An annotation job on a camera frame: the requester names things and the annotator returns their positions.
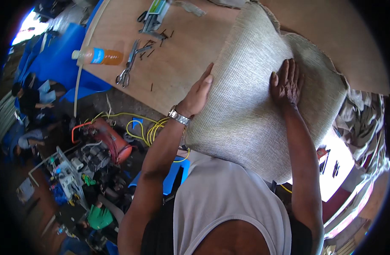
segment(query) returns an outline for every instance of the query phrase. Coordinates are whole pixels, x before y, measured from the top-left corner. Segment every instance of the wristwatch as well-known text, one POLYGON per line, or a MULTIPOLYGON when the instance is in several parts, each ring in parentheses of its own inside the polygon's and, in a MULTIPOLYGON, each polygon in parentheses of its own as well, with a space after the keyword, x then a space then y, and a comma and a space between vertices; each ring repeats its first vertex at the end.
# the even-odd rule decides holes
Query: wristwatch
POLYGON ((175 108, 177 108, 176 105, 172 106, 170 112, 168 113, 168 117, 170 117, 170 118, 176 120, 177 122, 180 122, 180 123, 184 124, 185 126, 187 126, 189 124, 190 119, 188 119, 187 117, 184 117, 181 114, 177 113, 175 108))

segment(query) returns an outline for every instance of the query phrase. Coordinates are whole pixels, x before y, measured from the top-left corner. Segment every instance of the black shirt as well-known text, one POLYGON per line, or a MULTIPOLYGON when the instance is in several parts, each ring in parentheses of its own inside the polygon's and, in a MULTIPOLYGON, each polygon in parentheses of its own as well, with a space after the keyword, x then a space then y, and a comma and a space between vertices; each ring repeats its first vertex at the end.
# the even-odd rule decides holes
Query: black shirt
POLYGON ((19 98, 19 108, 26 115, 33 115, 39 104, 39 91, 36 89, 24 89, 24 94, 19 98))

